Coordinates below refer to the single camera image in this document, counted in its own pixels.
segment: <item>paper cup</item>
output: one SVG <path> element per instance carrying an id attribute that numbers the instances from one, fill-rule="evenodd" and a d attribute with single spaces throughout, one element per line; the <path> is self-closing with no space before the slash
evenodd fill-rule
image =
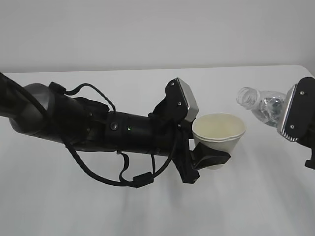
<path id="1" fill-rule="evenodd" d="M 210 148 L 231 154 L 237 142 L 244 135 L 244 122 L 231 114 L 218 113 L 202 116 L 192 124 L 195 144 L 202 143 Z M 208 167 L 218 169 L 223 165 Z"/>

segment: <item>white table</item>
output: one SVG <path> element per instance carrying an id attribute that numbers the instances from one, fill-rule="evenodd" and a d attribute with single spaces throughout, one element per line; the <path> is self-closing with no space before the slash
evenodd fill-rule
<path id="1" fill-rule="evenodd" d="M 310 150 L 292 144 L 235 101 L 244 86 L 287 92 L 310 73 L 301 66 L 7 74 L 22 85 L 55 81 L 72 89 L 89 82 L 117 110 L 147 115 L 181 77 L 194 92 L 199 115 L 227 112 L 247 132 L 232 158 L 182 184 L 173 163 L 140 189 L 99 183 L 83 173 L 63 145 L 15 133 L 0 119 L 0 234 L 30 236 L 313 236 L 315 171 Z M 89 88 L 79 94 L 102 98 Z M 117 179 L 115 153 L 81 153 L 95 172 Z M 165 157 L 156 157 L 160 166 Z M 126 178 L 151 170 L 147 155 L 130 154 Z"/>

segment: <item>clear plastic bottle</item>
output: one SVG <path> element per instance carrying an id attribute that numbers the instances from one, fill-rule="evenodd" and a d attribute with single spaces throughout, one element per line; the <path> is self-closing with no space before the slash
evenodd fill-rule
<path id="1" fill-rule="evenodd" d="M 237 103 L 251 110 L 266 125 L 277 127 L 286 95 L 276 91 L 258 91 L 244 87 L 237 94 Z"/>

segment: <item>screw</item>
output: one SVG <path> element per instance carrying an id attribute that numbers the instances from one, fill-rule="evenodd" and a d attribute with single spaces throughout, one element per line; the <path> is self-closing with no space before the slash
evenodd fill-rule
<path id="1" fill-rule="evenodd" d="M 115 131 L 118 129 L 118 124 L 116 122 L 113 122 L 110 124 L 110 128 L 111 128 L 111 130 Z"/>

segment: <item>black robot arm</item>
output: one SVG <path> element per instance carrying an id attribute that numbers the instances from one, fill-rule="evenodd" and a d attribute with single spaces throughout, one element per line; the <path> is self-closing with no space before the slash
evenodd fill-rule
<path id="1" fill-rule="evenodd" d="M 75 95 L 89 86 L 113 108 Z M 19 133 L 64 143 L 76 162 L 92 178 L 114 186 L 141 187 L 152 183 L 173 161 L 184 183 L 194 183 L 198 170 L 224 164 L 230 155 L 199 143 L 191 151 L 191 125 L 198 106 L 189 86 L 179 78 L 168 83 L 166 97 L 147 117 L 117 112 L 114 104 L 97 88 L 82 84 L 72 91 L 52 82 L 48 87 L 31 84 L 24 88 L 0 74 L 0 116 L 8 117 Z M 93 173 L 76 151 L 117 151 L 125 160 L 120 181 Z M 168 156 L 156 172 L 127 181 L 122 177 L 129 158 L 123 152 Z"/>

